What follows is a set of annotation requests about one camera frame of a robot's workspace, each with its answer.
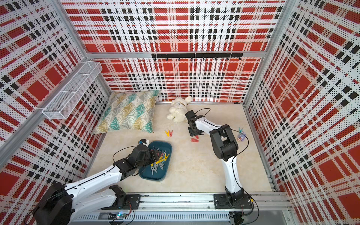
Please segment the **teal plastic storage box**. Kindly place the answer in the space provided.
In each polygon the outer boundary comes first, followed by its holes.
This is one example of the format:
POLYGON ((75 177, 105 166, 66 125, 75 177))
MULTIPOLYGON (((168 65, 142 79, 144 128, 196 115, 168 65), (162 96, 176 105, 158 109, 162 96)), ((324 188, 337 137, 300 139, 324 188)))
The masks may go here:
POLYGON ((159 150, 163 153, 160 159, 163 159, 165 154, 170 154, 170 156, 168 157, 167 161, 163 161, 159 164, 151 164, 149 166, 141 168, 139 170, 139 176, 145 180, 160 182, 165 178, 167 174, 173 148, 170 143, 161 141, 151 142, 149 147, 154 150, 159 150), (154 173, 154 175, 152 175, 151 166, 154 166, 157 169, 157 173, 154 173))

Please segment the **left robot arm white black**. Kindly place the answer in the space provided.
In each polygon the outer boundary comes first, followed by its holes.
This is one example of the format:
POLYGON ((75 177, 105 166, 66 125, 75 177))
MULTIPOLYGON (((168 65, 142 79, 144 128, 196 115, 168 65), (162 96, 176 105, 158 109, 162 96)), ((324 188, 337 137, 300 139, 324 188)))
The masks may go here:
POLYGON ((137 169, 159 161, 162 152, 150 149, 141 140, 131 154, 105 170, 85 179, 53 184, 32 211, 38 225, 67 225, 90 212, 112 206, 125 198, 118 182, 135 174, 137 169))

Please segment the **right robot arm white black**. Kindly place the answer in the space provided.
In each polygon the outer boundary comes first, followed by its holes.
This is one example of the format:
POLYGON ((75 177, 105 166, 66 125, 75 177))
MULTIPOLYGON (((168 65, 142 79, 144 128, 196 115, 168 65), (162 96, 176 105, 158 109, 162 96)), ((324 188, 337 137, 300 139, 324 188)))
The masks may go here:
POLYGON ((239 202, 244 198, 245 191, 236 171, 239 146, 230 126, 209 122, 203 115, 196 115, 193 111, 186 113, 186 119, 189 125, 189 134, 192 137, 204 133, 210 136, 213 152, 223 165, 227 202, 229 204, 239 202))

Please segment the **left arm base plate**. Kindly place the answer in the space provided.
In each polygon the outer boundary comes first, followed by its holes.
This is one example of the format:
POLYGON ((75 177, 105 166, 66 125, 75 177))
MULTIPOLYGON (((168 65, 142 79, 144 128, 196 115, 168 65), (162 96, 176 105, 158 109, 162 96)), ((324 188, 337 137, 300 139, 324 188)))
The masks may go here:
POLYGON ((115 209, 132 209, 137 210, 139 208, 141 195, 124 195, 117 197, 114 204, 112 205, 115 209))

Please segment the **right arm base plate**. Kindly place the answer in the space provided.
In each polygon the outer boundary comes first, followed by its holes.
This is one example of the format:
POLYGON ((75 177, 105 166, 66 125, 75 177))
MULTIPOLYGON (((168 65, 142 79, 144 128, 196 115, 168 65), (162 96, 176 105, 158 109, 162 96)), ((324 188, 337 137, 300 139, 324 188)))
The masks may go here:
POLYGON ((243 197, 234 201, 228 194, 214 194, 214 206, 216 209, 249 209, 253 208, 250 195, 244 194, 243 197))

